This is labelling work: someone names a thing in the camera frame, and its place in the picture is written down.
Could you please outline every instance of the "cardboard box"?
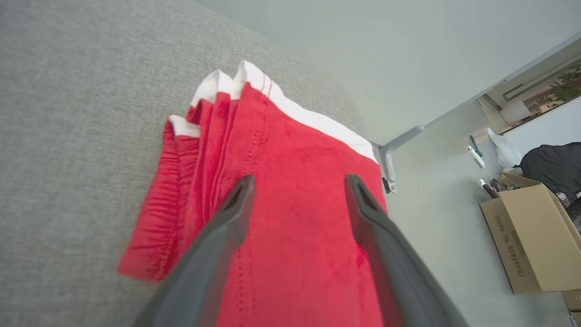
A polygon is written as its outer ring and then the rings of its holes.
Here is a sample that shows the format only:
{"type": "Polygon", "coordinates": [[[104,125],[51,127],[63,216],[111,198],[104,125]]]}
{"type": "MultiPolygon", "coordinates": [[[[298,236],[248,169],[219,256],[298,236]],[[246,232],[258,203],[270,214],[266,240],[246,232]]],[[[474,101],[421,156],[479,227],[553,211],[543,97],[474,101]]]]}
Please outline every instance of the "cardboard box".
{"type": "Polygon", "coordinates": [[[520,189],[480,205],[514,294],[581,289],[581,237],[545,185],[503,173],[520,189]]]}
{"type": "Polygon", "coordinates": [[[561,295],[563,295],[563,300],[565,300],[565,305],[569,311],[581,311],[581,290],[564,291],[561,292],[561,295]]]}

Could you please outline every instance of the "white plastic bag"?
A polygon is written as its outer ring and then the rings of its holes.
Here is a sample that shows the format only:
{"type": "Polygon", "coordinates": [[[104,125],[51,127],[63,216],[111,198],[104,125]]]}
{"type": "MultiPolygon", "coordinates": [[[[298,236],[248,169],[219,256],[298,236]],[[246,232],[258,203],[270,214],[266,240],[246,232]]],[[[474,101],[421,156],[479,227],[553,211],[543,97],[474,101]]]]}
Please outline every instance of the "white plastic bag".
{"type": "Polygon", "coordinates": [[[508,137],[496,135],[490,128],[488,128],[488,136],[495,145],[494,150],[498,162],[503,168],[512,168],[521,164],[522,156],[508,137]]]}

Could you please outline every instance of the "gray fabric surface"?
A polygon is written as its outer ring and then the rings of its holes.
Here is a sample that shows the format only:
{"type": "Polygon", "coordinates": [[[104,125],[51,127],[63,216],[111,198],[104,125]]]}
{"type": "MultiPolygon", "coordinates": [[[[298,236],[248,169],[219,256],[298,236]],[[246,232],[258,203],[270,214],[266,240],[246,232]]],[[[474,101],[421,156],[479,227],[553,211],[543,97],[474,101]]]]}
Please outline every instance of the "gray fabric surface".
{"type": "Polygon", "coordinates": [[[189,0],[0,4],[0,321],[130,325],[155,289],[116,265],[163,122],[248,59],[305,108],[363,132],[300,59],[189,0]]]}

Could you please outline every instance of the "white trim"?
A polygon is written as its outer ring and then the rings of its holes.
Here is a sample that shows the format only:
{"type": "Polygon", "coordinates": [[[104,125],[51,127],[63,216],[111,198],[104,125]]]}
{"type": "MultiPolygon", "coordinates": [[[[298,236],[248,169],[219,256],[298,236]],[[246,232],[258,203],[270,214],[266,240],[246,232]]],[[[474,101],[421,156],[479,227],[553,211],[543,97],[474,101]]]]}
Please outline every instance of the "white trim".
{"type": "Polygon", "coordinates": [[[232,93],[232,78],[221,70],[211,72],[198,86],[193,95],[192,106],[197,106],[201,99],[214,103],[218,92],[232,93]]]}
{"type": "Polygon", "coordinates": [[[188,123],[185,118],[171,115],[169,117],[170,123],[174,126],[175,136],[190,136],[190,137],[200,137],[200,126],[192,123],[188,123]]]}
{"type": "Polygon", "coordinates": [[[260,69],[248,61],[242,61],[234,77],[232,99],[240,99],[246,82],[255,90],[266,95],[283,113],[297,122],[312,127],[326,135],[344,142],[355,152],[377,163],[369,141],[348,129],[345,125],[317,112],[309,111],[284,96],[281,88],[260,69]]]}

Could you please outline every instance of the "green plant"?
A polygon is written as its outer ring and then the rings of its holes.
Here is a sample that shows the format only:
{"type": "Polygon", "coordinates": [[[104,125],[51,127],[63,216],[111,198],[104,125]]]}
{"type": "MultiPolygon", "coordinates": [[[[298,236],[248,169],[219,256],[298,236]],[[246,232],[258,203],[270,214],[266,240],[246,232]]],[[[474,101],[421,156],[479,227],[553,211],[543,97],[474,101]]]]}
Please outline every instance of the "green plant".
{"type": "Polygon", "coordinates": [[[557,100],[563,102],[571,101],[581,95],[581,65],[573,65],[569,69],[573,71],[559,76],[562,83],[551,85],[557,100]]]}

